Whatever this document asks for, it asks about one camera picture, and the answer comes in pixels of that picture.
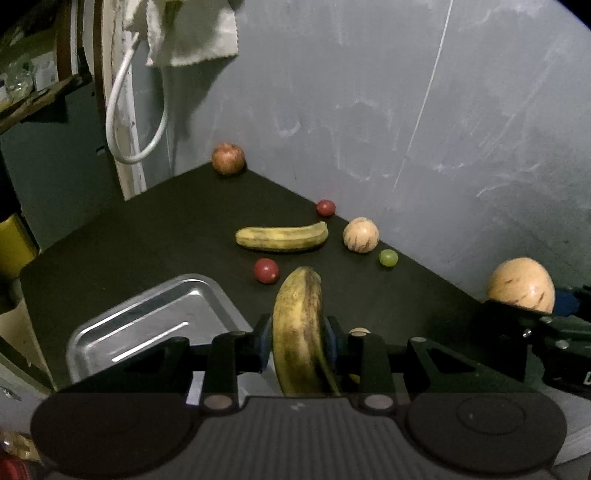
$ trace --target table surface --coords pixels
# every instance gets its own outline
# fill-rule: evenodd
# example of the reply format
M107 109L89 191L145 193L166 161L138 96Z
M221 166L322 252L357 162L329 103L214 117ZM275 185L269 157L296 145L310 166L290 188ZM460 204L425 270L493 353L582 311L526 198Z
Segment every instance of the table surface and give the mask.
M97 217L40 255L21 274L27 307L56 384L70 383L66 345L77 327L124 300L187 273L216 280L253 325L272 311L281 281L256 281L257 258L273 258L281 278L312 266L322 277L323 308L344 330L363 326L403 345L428 336L474 359L479 303L404 255L392 269L342 241L347 222L328 219L329 238L297 254L248 251L235 243L244 226L298 226L318 221L314 204L246 171L221 178L210 164L175 177Z

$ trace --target screw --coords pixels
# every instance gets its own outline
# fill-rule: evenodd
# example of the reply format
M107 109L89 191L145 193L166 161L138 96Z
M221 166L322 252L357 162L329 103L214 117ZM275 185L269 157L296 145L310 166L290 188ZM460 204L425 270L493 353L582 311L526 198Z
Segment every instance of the screw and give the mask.
M394 400L387 395L374 394L365 397L364 403L372 410L388 410L394 405Z
M19 397L16 393L14 393L9 388L0 387L0 392L4 393L4 395L6 395L11 400L20 400L21 399L21 397Z
M227 395L209 395L203 404L211 410L226 410L232 406L232 399Z
M566 350L570 346L566 340L556 340L555 345L561 350Z

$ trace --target white cloth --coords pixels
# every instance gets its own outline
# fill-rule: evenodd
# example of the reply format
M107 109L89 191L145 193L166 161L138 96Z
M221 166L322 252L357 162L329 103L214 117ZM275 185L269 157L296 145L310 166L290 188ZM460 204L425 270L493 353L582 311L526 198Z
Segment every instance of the white cloth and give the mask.
M228 0L127 0L124 28L148 40L148 66L179 67L238 54Z

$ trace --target shelf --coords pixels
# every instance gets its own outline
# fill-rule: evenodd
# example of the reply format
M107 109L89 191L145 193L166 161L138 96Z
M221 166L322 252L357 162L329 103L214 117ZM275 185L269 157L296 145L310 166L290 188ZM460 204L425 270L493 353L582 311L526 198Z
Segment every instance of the shelf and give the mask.
M0 135L43 107L52 104L56 98L76 90L84 83L85 80L80 75L72 75L40 92L33 92L20 104L9 107L4 114L0 113Z

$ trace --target white cable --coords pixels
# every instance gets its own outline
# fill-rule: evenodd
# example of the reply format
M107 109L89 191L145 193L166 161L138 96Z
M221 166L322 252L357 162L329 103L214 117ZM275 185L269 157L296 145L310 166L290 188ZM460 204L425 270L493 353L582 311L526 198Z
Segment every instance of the white cable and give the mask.
M117 100L119 99L121 87L123 86L125 76L127 75L129 65L131 64L131 59L137 51L138 46L139 33L135 33L132 39L131 47L125 53L125 56L123 57L123 62L121 63L121 67L119 68L119 71L117 72L117 76L115 77L115 81L113 83L113 88L111 90L111 95L109 97L109 102L107 104L107 118L105 125L107 145L109 146L109 150L113 154L115 160L127 165L133 165L134 163L140 162L143 159L145 159L148 155L150 155L156 148L156 145L158 145L158 142L160 142L164 130L166 129L166 125L168 124L168 95L166 92L168 73L166 71L166 68L163 68L161 69L161 72L162 89L164 94L164 110L162 112L162 119L160 120L160 125L156 130L154 138L150 141L146 148L144 148L141 152L136 153L135 155L123 155L123 153L119 149L119 145L117 144L117 138L115 136L115 109L117 107Z

